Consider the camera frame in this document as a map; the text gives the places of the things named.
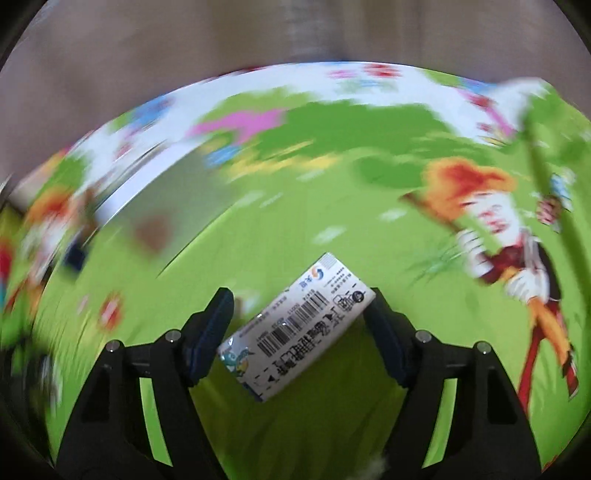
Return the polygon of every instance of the orange hair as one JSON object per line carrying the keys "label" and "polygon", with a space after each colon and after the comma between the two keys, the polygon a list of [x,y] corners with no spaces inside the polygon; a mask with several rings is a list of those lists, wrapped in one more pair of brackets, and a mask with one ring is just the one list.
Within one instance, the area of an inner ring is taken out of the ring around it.
{"label": "orange hair", "polygon": [[442,158],[423,171],[425,201],[433,212],[454,221],[464,214],[462,202],[474,192],[511,192],[515,180],[496,167],[480,167],[462,157]]}
{"label": "orange hair", "polygon": [[66,216],[72,191],[63,187],[52,187],[44,191],[31,205],[25,217],[26,223],[35,224],[49,215]]}

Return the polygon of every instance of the screw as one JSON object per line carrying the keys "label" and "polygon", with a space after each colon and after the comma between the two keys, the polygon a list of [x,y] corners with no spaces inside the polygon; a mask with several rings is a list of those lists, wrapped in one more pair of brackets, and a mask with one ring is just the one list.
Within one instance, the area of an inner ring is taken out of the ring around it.
{"label": "screw", "polygon": [[166,335],[164,335],[164,338],[167,342],[174,343],[178,342],[178,340],[181,338],[181,335],[181,332],[178,330],[169,330],[166,332]]}
{"label": "screw", "polygon": [[105,350],[107,350],[108,352],[113,353],[120,346],[121,346],[121,342],[120,341],[118,341],[118,340],[111,340],[109,343],[107,343],[105,345]]}
{"label": "screw", "polygon": [[426,330],[418,330],[417,333],[414,334],[415,338],[421,343],[428,343],[432,340],[433,335]]}
{"label": "screw", "polygon": [[476,349],[482,353],[482,355],[486,355],[487,353],[492,352],[491,344],[488,342],[478,342],[476,344]]}

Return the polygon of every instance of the product label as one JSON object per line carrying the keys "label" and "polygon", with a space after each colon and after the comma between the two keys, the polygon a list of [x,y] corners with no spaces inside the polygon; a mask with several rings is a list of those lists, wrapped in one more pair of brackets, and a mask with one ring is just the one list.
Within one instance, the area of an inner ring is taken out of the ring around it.
{"label": "product label", "polygon": [[225,340],[219,356],[245,388],[265,401],[328,349],[374,298],[369,287],[326,253]]}

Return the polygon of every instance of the play mat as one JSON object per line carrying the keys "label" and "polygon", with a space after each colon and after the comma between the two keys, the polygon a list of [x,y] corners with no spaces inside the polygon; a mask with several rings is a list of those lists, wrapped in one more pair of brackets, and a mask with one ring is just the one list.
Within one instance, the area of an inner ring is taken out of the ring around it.
{"label": "play mat", "polygon": [[[43,295],[23,283],[39,261],[35,242],[64,234],[81,192],[134,152],[186,139],[231,182],[236,202],[164,271],[105,228],[79,274],[58,264]],[[54,454],[107,340],[151,342],[220,286],[241,300],[230,335],[327,251],[416,328],[447,343],[490,342],[543,464],[587,414],[591,123],[542,80],[490,85],[376,63],[244,70],[121,115],[18,192],[35,202],[12,240],[3,323],[34,318],[59,366]],[[428,463],[443,456],[454,387],[446,384]],[[266,403],[219,359],[191,394],[233,480],[354,475],[380,453],[404,399],[360,319]],[[168,462],[147,382],[142,396],[154,456]]]}

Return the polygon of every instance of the barcode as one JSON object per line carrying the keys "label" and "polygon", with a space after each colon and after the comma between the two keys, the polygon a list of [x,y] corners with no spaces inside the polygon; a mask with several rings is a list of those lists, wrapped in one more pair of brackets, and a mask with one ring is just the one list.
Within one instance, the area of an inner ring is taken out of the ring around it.
{"label": "barcode", "polygon": [[257,342],[258,347],[267,357],[277,353],[329,304],[322,293],[317,291],[311,291],[311,293],[308,300]]}

